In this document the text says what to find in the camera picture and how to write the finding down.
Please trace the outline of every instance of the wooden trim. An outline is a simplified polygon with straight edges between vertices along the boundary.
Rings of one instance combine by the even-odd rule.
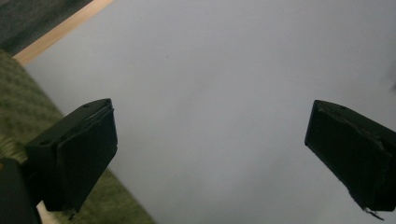
[[[56,217],[51,212],[47,211],[43,202],[37,205],[37,210],[42,224],[59,224],[59,221],[56,219]]]
[[[33,44],[21,50],[21,52],[14,56],[14,59],[22,65],[28,64],[40,53],[69,34],[73,29],[78,27],[91,16],[98,13],[112,1],[113,0],[92,0],[87,6],[76,12],[71,17],[67,18],[45,35],[38,38]]]

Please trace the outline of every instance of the white surface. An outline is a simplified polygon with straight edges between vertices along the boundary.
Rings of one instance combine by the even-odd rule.
[[[111,97],[112,170],[159,223],[394,223],[304,146],[312,103],[396,130],[396,2],[119,0],[27,66],[64,113]]]

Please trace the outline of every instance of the wooden edge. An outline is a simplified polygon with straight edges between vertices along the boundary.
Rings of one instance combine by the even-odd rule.
[[[21,50],[14,56],[14,59],[25,66],[44,50],[69,34],[73,29],[78,27],[91,16],[98,13],[112,1],[113,0],[92,0],[87,6],[73,14],[71,17],[67,18],[48,33],[38,38],[37,41]]]
[[[42,224],[59,224],[59,221],[55,218],[55,216],[47,211],[43,202],[37,205],[37,211],[40,215]]]

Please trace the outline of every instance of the green textured cushion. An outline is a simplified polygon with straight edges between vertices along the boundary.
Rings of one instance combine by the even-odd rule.
[[[24,145],[63,116],[24,69],[0,50],[0,158],[26,160]],[[61,223],[154,223],[119,180],[106,170],[80,212]]]

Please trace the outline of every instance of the green fabric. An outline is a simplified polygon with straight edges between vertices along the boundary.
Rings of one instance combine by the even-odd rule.
[[[8,1],[0,6],[0,49],[17,54],[91,1]]]
[[[26,160],[24,145],[63,116],[8,54],[0,50],[0,158]],[[61,223],[154,223],[119,180],[106,170],[80,212]]]

